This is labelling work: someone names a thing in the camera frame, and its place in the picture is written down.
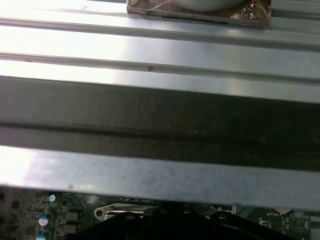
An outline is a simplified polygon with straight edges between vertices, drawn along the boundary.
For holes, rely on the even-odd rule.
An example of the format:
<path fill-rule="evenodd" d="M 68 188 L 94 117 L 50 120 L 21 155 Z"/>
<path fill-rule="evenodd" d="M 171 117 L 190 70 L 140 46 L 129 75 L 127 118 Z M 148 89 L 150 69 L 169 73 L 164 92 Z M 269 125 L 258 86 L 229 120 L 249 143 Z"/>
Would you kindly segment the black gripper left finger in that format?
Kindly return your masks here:
<path fill-rule="evenodd" d="M 181 236 L 182 205 L 163 202 L 140 216 L 125 211 L 74 235 L 75 240 L 176 240 Z"/>

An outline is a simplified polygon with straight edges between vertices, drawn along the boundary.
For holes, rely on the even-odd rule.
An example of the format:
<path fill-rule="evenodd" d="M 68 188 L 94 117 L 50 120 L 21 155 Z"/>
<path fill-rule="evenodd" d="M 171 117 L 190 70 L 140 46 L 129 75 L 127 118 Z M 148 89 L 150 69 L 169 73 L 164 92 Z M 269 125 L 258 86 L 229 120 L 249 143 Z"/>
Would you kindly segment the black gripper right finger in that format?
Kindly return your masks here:
<path fill-rule="evenodd" d="M 184 204 L 183 240 L 292 240 L 293 237 L 228 210 Z"/>

